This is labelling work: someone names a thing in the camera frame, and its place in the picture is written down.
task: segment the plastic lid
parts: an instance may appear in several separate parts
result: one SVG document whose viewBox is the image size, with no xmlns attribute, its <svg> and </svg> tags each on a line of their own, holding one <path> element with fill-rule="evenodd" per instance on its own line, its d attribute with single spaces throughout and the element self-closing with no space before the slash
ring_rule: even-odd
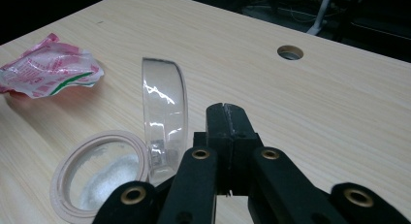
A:
<svg viewBox="0 0 411 224">
<path fill-rule="evenodd" d="M 172 61 L 142 60 L 145 144 L 149 181 L 175 175 L 187 148 L 187 95 L 184 77 Z"/>
<path fill-rule="evenodd" d="M 56 213 L 70 223 L 92 223 L 111 192 L 125 182 L 147 180 L 146 147 L 126 131 L 93 135 L 58 165 L 50 199 Z"/>
</svg>

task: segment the plastic bag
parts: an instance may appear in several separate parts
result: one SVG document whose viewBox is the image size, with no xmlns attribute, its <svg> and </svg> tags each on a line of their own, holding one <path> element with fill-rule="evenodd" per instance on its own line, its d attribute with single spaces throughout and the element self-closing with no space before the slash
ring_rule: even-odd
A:
<svg viewBox="0 0 411 224">
<path fill-rule="evenodd" d="M 22 92 L 31 98 L 57 94 L 67 86 L 93 86 L 103 69 L 85 49 L 58 43 L 55 34 L 0 68 L 0 93 Z"/>
</svg>

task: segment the table surface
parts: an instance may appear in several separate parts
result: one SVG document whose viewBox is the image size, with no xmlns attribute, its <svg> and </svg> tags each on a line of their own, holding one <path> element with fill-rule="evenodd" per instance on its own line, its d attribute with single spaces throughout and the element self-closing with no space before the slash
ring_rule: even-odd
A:
<svg viewBox="0 0 411 224">
<path fill-rule="evenodd" d="M 235 104 L 315 186 L 361 184 L 411 219 L 411 64 L 190 0 L 104 0 L 1 46 L 1 65 L 49 33 L 90 50 L 105 75 L 52 97 L 0 96 L 0 223 L 65 223 L 49 186 L 66 154 L 105 130 L 144 139 L 144 57 L 184 74 L 188 147 L 208 106 Z M 216 223 L 252 223 L 246 198 L 219 197 Z"/>
</svg>

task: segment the dark floor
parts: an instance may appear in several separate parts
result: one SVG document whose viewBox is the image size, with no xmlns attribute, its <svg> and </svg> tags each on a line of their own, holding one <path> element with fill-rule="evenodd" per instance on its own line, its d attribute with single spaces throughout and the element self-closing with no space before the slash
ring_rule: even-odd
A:
<svg viewBox="0 0 411 224">
<path fill-rule="evenodd" d="M 34 31 L 59 18 L 77 12 L 101 0 L 2 0 L 0 6 L 2 26 L 0 45 Z M 195 0 L 208 5 L 224 8 L 232 0 Z M 322 0 L 276 0 L 275 8 L 268 0 L 241 0 L 239 5 L 231 5 L 227 10 L 245 16 L 252 16 L 264 21 L 306 32 L 314 23 Z M 318 37 L 331 40 L 339 26 L 347 7 L 346 0 L 332 0 L 326 13 L 327 24 L 317 34 Z M 351 38 L 344 38 L 341 43 L 356 48 L 384 54 L 399 60 L 411 62 L 411 50 L 408 46 L 400 46 L 382 38 L 374 38 L 369 34 L 354 32 Z"/>
</svg>

